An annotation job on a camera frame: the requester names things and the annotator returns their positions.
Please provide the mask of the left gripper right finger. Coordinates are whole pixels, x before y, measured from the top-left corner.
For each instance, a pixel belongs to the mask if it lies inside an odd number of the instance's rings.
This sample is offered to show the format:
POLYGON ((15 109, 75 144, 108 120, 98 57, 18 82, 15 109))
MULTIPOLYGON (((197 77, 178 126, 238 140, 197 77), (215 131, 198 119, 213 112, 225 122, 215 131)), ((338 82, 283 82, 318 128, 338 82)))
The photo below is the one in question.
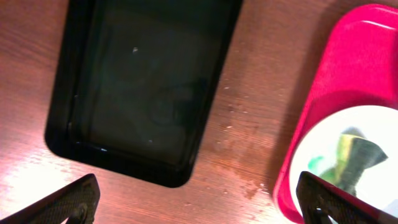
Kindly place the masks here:
POLYGON ((296 196, 306 224, 397 224, 397 218, 303 171, 296 196))

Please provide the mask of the light blue plate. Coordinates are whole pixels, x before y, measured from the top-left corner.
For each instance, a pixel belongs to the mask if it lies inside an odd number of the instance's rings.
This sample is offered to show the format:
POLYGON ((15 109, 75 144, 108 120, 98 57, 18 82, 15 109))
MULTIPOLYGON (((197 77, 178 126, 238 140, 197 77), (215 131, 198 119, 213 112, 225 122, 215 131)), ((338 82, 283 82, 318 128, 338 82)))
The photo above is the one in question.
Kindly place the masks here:
POLYGON ((360 200, 397 216, 397 110, 355 106, 314 125, 295 149, 289 187, 308 171, 360 200))

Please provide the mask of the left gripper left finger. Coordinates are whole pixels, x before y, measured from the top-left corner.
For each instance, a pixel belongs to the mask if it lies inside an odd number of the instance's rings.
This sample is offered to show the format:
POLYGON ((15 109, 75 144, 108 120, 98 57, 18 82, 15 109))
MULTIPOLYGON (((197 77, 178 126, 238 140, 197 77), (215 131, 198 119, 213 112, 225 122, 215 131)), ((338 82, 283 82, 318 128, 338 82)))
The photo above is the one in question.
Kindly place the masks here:
POLYGON ((87 174, 58 191, 4 218, 1 223, 92 224, 100 200, 94 174, 87 174))

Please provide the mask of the green yellow sponge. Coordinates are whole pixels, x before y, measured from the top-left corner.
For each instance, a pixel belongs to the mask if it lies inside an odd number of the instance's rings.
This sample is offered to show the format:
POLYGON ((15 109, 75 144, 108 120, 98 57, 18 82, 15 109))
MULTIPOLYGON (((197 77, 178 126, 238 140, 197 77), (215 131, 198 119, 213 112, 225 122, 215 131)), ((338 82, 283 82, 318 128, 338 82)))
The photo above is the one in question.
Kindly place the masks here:
POLYGON ((320 177, 339 189, 356 195, 356 186, 366 169, 388 159, 387 154, 354 127, 344 130, 339 138, 335 165, 320 177))

